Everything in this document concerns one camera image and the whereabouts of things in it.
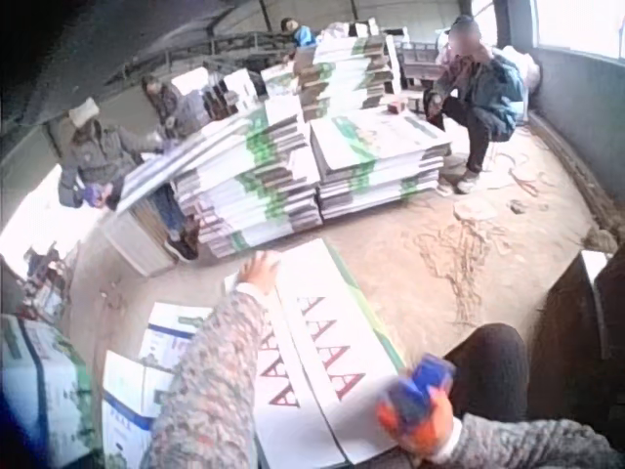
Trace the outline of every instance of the metal beam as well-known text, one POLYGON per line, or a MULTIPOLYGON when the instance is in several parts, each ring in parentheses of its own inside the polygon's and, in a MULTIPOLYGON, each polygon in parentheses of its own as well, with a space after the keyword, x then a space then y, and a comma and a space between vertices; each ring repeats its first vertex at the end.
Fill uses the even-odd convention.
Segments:
POLYGON ((263 12, 263 18, 265 19, 265 25, 267 26, 267 31, 271 32, 271 21, 270 21, 270 16, 267 13, 267 5, 265 5, 265 0, 258 0, 258 3, 261 4, 261 11, 263 12))
POLYGON ((350 0, 350 4, 352 5, 352 15, 354 15, 354 21, 358 21, 358 10, 355 7, 355 0, 350 0))

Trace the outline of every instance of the knit hat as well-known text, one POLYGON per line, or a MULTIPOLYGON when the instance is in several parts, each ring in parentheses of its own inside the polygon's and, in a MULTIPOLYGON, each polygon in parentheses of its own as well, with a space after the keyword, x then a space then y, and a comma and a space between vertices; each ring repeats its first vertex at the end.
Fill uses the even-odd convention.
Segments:
POLYGON ((74 124, 77 129, 81 128, 87 123, 89 119, 93 119, 100 113, 100 108, 96 105, 93 98, 87 99, 79 107, 75 107, 69 111, 69 120, 74 124))

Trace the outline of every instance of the ceiling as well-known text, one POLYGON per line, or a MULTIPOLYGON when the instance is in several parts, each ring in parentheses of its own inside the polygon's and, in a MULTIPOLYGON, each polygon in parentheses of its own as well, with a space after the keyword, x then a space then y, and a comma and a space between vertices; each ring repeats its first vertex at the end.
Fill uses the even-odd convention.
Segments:
POLYGON ((2 134, 97 96, 121 66, 143 51, 166 50, 181 31, 208 35, 244 1, 2 2, 2 134))

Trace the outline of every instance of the patterned sleeve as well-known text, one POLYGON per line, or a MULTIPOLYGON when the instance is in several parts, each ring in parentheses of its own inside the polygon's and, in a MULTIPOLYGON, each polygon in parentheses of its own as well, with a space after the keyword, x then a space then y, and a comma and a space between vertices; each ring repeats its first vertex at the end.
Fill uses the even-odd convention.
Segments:
POLYGON ((263 315, 253 296, 235 291, 204 322, 154 422, 142 467, 250 467, 263 315))
POLYGON ((458 444, 442 466, 616 469, 625 459, 592 428, 571 420, 500 423, 467 414, 458 444))

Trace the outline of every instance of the knee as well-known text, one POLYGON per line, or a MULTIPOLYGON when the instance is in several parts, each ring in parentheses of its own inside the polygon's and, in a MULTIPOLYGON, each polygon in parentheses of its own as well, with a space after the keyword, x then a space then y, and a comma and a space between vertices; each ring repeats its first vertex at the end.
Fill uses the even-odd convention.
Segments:
POLYGON ((525 355, 525 344, 516 329, 503 323, 486 324, 473 333, 472 337, 480 349, 490 356, 525 355))

